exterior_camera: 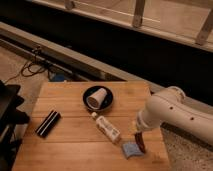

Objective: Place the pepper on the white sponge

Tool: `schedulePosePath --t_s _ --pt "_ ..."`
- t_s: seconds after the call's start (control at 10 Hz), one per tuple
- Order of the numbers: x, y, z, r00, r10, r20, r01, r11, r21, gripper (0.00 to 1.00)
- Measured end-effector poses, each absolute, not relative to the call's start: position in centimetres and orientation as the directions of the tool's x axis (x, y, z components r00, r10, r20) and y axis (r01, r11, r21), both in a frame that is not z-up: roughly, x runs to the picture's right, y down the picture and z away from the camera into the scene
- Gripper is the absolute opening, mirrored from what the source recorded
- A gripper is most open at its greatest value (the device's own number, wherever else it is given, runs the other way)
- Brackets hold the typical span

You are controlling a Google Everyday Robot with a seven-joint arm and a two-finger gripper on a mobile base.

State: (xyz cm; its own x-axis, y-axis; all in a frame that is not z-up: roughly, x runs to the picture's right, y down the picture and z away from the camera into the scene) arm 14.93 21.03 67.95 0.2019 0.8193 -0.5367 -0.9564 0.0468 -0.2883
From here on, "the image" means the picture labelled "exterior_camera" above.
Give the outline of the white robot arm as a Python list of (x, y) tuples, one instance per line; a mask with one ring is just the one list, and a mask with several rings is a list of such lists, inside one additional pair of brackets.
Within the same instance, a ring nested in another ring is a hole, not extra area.
[(152, 94), (137, 114), (136, 130), (151, 131), (166, 122), (213, 146), (213, 115), (188, 107), (183, 103), (185, 97), (176, 86)]

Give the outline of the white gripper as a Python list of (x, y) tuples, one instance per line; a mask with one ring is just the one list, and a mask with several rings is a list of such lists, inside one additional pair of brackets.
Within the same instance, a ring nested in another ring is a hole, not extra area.
[(144, 122), (142, 118), (142, 112), (139, 111), (136, 115), (136, 118), (131, 123), (131, 131), (136, 133), (142, 133), (145, 131), (149, 131), (150, 127)]

